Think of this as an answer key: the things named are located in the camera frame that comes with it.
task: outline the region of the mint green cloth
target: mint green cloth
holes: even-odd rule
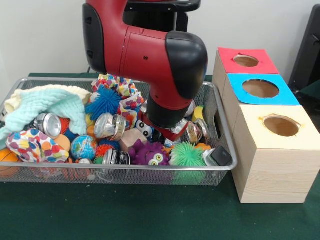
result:
[[[18,109],[8,114],[5,126],[0,129],[0,149],[6,147],[11,133],[21,132],[40,113],[47,112],[70,119],[70,131],[74,134],[87,133],[85,106],[81,98],[63,89],[44,89],[22,92]]]

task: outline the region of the white wall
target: white wall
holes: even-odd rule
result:
[[[88,68],[82,33],[85,0],[1,0],[0,100],[29,73],[82,73]],[[264,48],[286,81],[317,0],[202,0],[189,14],[213,73],[217,47]]]

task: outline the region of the basketball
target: basketball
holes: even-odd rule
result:
[[[20,162],[17,155],[15,155],[8,148],[0,150],[0,162]],[[20,171],[20,167],[17,166],[0,166],[0,178],[10,178]]]

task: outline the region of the polka dot fabric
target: polka dot fabric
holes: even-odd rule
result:
[[[38,129],[12,133],[6,146],[27,163],[64,163],[69,153]]]

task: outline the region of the pink toy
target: pink toy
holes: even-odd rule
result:
[[[146,145],[138,139],[129,151],[131,163],[133,165],[168,166],[169,158],[163,151],[163,145],[159,142]]]

